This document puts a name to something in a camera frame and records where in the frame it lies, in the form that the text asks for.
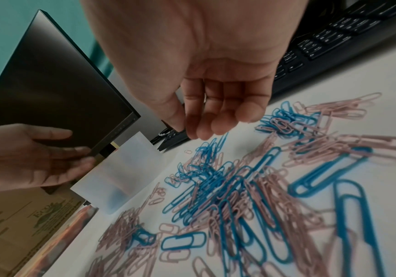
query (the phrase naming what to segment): cardboard box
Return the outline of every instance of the cardboard box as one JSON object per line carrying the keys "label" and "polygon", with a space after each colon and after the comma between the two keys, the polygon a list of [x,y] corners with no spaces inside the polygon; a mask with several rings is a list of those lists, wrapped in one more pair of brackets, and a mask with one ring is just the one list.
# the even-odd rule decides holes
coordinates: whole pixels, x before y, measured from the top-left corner
{"label": "cardboard box", "polygon": [[0,277],[14,276],[81,206],[84,199],[63,185],[0,193]]}

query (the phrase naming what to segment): hand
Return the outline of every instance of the hand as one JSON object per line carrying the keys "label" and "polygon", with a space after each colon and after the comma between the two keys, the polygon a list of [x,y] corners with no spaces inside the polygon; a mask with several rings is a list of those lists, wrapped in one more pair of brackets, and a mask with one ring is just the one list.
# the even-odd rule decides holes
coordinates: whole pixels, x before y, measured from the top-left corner
{"label": "hand", "polygon": [[[130,92],[177,131],[209,139],[265,113],[307,0],[81,0]],[[185,110],[174,94],[181,84]]]}
{"label": "hand", "polygon": [[61,140],[72,131],[23,124],[0,126],[0,191],[59,185],[94,166],[88,147],[59,148],[34,140]]}

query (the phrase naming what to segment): computer monitor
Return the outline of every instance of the computer monitor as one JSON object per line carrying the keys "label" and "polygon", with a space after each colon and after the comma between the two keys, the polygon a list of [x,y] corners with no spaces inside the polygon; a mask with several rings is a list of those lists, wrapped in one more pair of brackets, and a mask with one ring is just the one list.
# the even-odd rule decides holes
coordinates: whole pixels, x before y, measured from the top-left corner
{"label": "computer monitor", "polygon": [[0,125],[70,129],[50,146],[99,153],[140,115],[44,11],[39,10],[0,75]]}

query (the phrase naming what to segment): white desk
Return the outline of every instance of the white desk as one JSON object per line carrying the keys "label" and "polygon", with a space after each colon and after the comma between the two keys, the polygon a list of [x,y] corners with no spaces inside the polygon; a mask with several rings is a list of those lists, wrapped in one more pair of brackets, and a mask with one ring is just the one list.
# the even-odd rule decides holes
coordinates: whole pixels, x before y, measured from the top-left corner
{"label": "white desk", "polygon": [[[275,97],[274,102],[268,107],[267,113],[271,113],[284,100],[289,100],[291,103],[301,101],[311,105],[350,99],[372,92],[383,92],[383,96],[375,101],[374,106],[368,108],[368,114],[363,120],[335,120],[332,123],[332,131],[339,130],[343,134],[396,136],[396,37],[383,43],[382,46],[370,50],[369,53],[315,78],[290,94]],[[253,132],[255,126],[256,124],[239,124],[230,132],[223,150],[224,160],[231,160],[231,158],[226,159],[225,156],[242,157],[265,138],[263,134]],[[230,141],[230,137],[233,136],[237,137],[236,144],[233,140]],[[191,141],[183,145],[180,150],[177,149],[179,155],[173,164],[176,166],[178,162],[185,161],[181,157],[181,149],[194,149],[200,144],[198,141]],[[167,172],[175,173],[175,166],[168,166]],[[303,171],[303,169],[297,168],[299,167],[290,170],[291,179],[296,178]],[[162,182],[166,176],[160,176],[158,181]],[[388,276],[396,276],[396,165],[381,166],[367,163],[352,172],[348,178],[359,182],[365,188],[385,270]],[[149,191],[152,190],[152,186],[153,184],[145,188],[123,208],[140,206],[142,199],[146,198]],[[164,187],[168,188],[168,192],[175,190],[167,185]],[[160,210],[168,202],[169,199],[157,206],[158,209],[154,210],[156,212],[153,214],[161,214]],[[107,217],[101,213],[96,214],[44,276],[84,276],[84,267],[92,261],[93,249],[97,245],[98,238],[116,216]],[[158,215],[145,215],[143,219],[141,218],[141,222],[157,220],[157,217]],[[171,276],[172,270],[175,270],[176,276],[190,276],[190,274],[193,275],[190,273],[191,261],[187,261],[182,268],[166,265],[171,267]],[[159,270],[157,266],[156,264],[153,276],[169,274],[169,270]]]}

